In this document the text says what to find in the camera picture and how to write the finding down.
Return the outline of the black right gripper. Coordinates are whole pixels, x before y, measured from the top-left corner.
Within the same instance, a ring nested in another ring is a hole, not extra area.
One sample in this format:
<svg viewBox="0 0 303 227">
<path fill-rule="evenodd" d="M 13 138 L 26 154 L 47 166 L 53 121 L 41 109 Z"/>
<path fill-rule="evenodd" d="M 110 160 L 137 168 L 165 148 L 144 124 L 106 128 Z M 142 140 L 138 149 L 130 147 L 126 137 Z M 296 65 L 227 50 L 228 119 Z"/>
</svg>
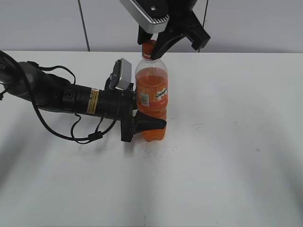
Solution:
<svg viewBox="0 0 303 227">
<path fill-rule="evenodd" d="M 153 34 L 147 33 L 139 26 L 137 43 L 142 45 L 151 40 L 152 60 L 160 59 L 185 37 L 191 42 L 194 50 L 200 50 L 206 46 L 211 37 L 193 11 L 196 3 L 196 0 L 168 0 L 169 22 L 165 31 L 158 34 L 157 40 L 151 40 Z"/>
</svg>

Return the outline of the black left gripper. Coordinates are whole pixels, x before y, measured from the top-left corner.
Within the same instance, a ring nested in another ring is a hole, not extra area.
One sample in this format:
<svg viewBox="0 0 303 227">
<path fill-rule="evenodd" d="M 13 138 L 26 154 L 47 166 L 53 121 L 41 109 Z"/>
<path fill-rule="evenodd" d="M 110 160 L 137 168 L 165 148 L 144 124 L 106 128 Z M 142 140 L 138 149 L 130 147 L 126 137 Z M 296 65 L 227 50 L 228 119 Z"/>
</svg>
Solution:
<svg viewBox="0 0 303 227">
<path fill-rule="evenodd" d="M 98 117 L 113 120 L 110 126 L 102 131 L 103 135 L 107 134 L 117 121 L 120 121 L 121 141 L 123 142 L 131 142 L 133 134 L 162 130 L 166 127 L 165 120 L 151 117 L 140 111 L 137 111 L 133 117 L 135 95 L 133 83 L 130 83 L 125 90 L 111 89 L 109 84 L 109 82 L 105 84 L 98 100 Z"/>
</svg>

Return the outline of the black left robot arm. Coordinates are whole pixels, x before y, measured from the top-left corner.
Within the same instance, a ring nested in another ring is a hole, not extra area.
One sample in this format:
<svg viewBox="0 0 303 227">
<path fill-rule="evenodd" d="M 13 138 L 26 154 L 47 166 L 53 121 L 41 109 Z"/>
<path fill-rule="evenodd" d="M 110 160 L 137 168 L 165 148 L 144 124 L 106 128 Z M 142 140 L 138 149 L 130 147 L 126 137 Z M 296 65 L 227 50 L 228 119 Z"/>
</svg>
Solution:
<svg viewBox="0 0 303 227">
<path fill-rule="evenodd" d="M 166 121 L 138 111 L 136 92 L 131 83 L 131 63 L 121 58 L 114 64 L 113 71 L 106 80 L 103 90 L 77 85 L 51 72 L 55 69 L 70 70 L 64 66 L 41 67 L 33 61 L 17 62 L 5 52 L 0 53 L 0 82 L 5 93 L 32 103 L 42 125 L 53 135 L 79 144 L 88 144 L 103 138 L 120 122 L 121 141 L 130 142 L 133 135 L 144 131 L 159 130 L 166 127 Z M 84 138 L 74 136 L 74 126 L 70 136 L 55 132 L 45 122 L 40 111 L 74 114 L 111 119 L 107 129 L 98 128 Z"/>
</svg>

